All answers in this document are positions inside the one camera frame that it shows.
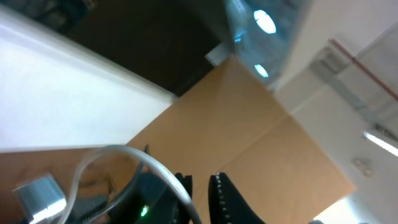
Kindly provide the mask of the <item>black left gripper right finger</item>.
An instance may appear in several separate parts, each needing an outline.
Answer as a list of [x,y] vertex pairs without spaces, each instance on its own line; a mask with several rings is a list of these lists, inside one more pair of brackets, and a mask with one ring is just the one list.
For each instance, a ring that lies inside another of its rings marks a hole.
[[265,224],[224,172],[210,176],[208,206],[211,224]]

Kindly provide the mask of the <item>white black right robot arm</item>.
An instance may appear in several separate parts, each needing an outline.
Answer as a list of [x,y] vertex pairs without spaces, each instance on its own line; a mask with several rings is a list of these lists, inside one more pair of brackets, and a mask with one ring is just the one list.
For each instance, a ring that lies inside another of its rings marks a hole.
[[[93,161],[123,153],[137,160],[131,180],[107,205],[101,205],[80,218],[73,214],[83,171]],[[201,223],[192,202],[192,177],[173,174],[146,150],[112,145],[91,151],[80,162],[73,176],[67,207],[59,223]]]

